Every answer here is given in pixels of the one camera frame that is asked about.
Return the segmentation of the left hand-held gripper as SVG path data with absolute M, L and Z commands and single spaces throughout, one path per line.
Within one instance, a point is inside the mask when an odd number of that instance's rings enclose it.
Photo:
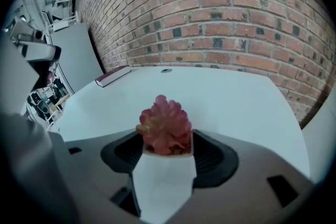
M 61 48 L 43 37 L 22 19 L 2 29 L 1 113 L 21 112 L 32 91 L 53 82 Z

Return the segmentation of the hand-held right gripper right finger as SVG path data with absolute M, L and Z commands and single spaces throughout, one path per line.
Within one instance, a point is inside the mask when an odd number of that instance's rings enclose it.
M 228 181 L 239 167 L 236 151 L 196 129 L 193 149 L 196 167 L 193 188 L 218 187 Z

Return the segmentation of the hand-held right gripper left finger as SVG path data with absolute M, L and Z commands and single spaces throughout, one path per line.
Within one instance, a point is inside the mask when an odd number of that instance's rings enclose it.
M 100 156 L 103 162 L 116 173 L 131 174 L 143 153 L 143 138 L 132 132 L 105 145 Z

